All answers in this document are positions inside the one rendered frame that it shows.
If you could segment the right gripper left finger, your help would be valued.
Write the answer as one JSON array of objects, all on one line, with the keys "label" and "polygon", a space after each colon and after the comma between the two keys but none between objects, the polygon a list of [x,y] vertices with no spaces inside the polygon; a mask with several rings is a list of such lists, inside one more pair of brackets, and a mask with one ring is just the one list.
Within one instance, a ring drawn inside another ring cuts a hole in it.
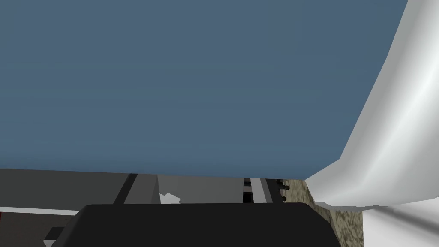
[{"label": "right gripper left finger", "polygon": [[128,174],[114,204],[160,204],[158,176]]}]

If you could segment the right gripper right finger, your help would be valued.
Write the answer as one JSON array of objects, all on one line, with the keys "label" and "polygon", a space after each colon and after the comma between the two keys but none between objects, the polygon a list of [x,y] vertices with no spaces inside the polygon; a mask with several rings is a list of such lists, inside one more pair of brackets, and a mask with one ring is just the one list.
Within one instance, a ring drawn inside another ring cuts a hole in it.
[{"label": "right gripper right finger", "polygon": [[283,203],[281,179],[244,178],[243,203]]}]

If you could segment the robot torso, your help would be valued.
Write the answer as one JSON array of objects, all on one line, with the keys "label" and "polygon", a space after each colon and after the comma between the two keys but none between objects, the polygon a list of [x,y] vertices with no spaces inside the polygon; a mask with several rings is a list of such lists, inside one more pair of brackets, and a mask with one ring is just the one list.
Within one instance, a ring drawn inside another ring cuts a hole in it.
[{"label": "robot torso", "polygon": [[439,0],[408,0],[342,155],[306,183],[363,212],[364,247],[439,247]]}]

